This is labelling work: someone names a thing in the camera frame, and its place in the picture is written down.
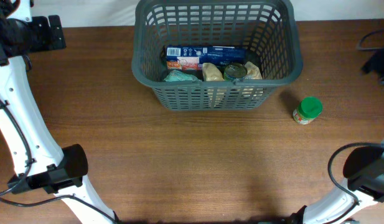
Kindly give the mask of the silver tin can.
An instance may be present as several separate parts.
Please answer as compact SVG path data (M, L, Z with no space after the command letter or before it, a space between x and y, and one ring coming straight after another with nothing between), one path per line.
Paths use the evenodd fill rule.
M247 69L240 63L230 63L224 69L223 78L225 81L240 81L247 75Z

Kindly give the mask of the green lid glass jar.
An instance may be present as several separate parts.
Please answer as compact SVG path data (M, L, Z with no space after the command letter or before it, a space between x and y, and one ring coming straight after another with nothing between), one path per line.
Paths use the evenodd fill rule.
M321 100L314 96L309 96L303 99L293 111L293 118L299 124L309 124L322 113L322 110Z

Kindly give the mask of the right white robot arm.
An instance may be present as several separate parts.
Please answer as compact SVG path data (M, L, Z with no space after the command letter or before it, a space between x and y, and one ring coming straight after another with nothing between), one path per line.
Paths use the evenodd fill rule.
M341 182L332 164L341 152L352 148ZM338 148L329 158L327 172L334 188L317 202L303 206L281 223L350 223L360 210L384 202L384 139L381 143L355 142Z

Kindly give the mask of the tan paper pouch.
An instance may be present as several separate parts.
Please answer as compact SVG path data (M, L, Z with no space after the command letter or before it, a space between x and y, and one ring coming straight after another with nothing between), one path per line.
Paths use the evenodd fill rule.
M247 69L247 75L240 81L225 81L223 78L224 69L220 70L212 63L204 63L202 67L203 78L205 82L226 82L226 87L209 88L207 96L210 103L213 103L214 108L229 108L237 99L248 97L259 97L263 94L262 88L253 86L237 86L242 81L246 80L262 80L262 75L258 66L251 61L242 64Z

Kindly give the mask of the teal wet wipes pack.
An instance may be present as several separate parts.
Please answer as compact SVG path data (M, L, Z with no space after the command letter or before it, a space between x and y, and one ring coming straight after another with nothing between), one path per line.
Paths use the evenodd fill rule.
M200 82L200 79L197 78L195 75L184 73L179 70L172 70L164 78L164 81L165 82Z

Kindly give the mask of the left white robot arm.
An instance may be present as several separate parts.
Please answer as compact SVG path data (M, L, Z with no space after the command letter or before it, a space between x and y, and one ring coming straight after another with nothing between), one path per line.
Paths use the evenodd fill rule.
M88 178L79 144L60 147L49 133L30 90L29 54L66 46L60 18L31 14L32 1L0 1L0 130L12 155L7 191L43 189L62 200L82 223L118 223Z

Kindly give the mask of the blue cardboard food box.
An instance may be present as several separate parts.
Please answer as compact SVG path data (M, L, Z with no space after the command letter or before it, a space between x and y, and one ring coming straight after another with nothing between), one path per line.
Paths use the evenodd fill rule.
M222 46L167 46L165 49L168 69L201 70L204 63L218 67L244 63L246 50Z

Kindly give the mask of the grey plastic shopping basket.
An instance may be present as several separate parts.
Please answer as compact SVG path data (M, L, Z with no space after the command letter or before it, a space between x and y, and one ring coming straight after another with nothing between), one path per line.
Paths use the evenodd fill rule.
M302 72L293 5L278 1L138 2L132 72L173 111L248 110ZM259 80L166 82L167 46L231 46L246 50Z

